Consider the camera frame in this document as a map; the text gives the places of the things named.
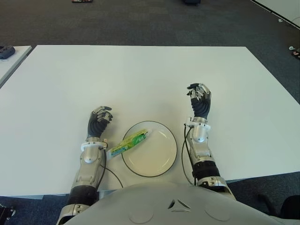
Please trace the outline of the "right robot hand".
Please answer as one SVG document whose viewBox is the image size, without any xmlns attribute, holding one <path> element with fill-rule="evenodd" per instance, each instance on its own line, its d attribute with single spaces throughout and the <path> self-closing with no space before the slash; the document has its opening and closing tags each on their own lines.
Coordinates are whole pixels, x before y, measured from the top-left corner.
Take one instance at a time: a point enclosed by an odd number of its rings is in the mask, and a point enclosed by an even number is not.
<svg viewBox="0 0 300 225">
<path fill-rule="evenodd" d="M 187 89 L 194 116 L 207 119 L 210 112 L 211 91 L 203 83 L 190 84 Z"/>
</svg>

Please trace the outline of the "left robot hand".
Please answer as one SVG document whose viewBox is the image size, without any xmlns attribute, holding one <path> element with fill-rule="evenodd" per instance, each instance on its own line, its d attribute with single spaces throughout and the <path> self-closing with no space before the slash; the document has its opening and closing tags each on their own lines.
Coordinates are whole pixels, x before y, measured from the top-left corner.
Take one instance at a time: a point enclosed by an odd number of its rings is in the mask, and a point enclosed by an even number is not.
<svg viewBox="0 0 300 225">
<path fill-rule="evenodd" d="M 105 131 L 107 125 L 112 121 L 113 116 L 111 114 L 112 108 L 108 106 L 99 106 L 94 109 L 88 121 L 87 137 L 100 138 Z"/>
</svg>

